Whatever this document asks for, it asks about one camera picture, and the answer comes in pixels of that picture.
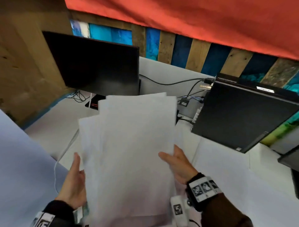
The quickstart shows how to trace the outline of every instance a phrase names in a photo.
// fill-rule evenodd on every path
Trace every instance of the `red fabric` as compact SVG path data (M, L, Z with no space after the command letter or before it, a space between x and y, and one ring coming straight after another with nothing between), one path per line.
M67 7L299 60L298 0L65 0Z

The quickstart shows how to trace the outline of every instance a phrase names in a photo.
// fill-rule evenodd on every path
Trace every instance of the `left hand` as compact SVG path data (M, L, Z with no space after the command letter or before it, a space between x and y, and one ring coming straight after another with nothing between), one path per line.
M85 173L79 171L80 156L74 153L74 160L68 172L61 191L55 200L61 200L69 204L73 209L78 209L86 203Z

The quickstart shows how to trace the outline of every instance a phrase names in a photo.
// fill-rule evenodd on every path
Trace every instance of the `hand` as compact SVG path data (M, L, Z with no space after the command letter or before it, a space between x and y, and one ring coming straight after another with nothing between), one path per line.
M182 149L174 145L173 155L159 152L159 157L170 165L175 179L181 184L186 184L198 171L191 165Z
M68 172L61 191L55 200L62 200L69 204L73 209L78 209L86 203L85 173L79 171L80 156L74 153L74 160Z

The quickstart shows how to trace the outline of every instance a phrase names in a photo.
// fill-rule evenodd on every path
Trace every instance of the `black computer case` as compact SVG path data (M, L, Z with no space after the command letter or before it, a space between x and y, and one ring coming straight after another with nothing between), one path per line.
M192 132L246 153L297 111L295 92L219 73Z

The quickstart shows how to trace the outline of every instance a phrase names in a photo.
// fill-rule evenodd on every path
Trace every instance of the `stack of paper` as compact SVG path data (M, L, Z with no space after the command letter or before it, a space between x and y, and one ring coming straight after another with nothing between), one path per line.
M108 96L99 101L99 115L79 120L95 225L169 212L174 179L158 153L173 153L176 106L165 93Z

